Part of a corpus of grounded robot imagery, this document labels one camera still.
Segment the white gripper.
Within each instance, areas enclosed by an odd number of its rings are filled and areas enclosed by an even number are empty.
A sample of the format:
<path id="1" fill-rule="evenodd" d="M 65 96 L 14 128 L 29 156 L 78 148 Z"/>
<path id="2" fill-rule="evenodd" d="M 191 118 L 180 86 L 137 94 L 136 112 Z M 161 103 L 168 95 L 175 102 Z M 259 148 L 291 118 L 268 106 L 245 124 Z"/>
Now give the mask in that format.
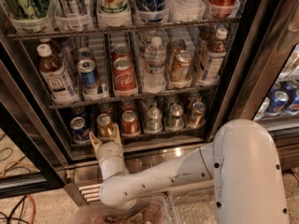
<path id="1" fill-rule="evenodd" d="M 113 142 L 103 144 L 93 132 L 89 132 L 89 137 L 104 180 L 115 175 L 130 174 L 124 162 L 121 133 L 117 123 L 113 124 Z"/>

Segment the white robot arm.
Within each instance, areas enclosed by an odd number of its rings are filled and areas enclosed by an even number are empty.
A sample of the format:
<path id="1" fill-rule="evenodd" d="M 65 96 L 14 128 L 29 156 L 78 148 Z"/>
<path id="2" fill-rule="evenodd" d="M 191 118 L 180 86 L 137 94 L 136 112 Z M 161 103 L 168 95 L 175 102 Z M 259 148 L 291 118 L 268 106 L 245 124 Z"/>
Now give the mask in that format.
<path id="1" fill-rule="evenodd" d="M 119 142 L 90 139 L 103 178 L 99 197 L 107 206 L 129 209 L 144 193 L 212 180 L 218 224 L 290 224 L 275 142 L 252 120 L 231 120 L 211 143 L 135 174 Z"/>

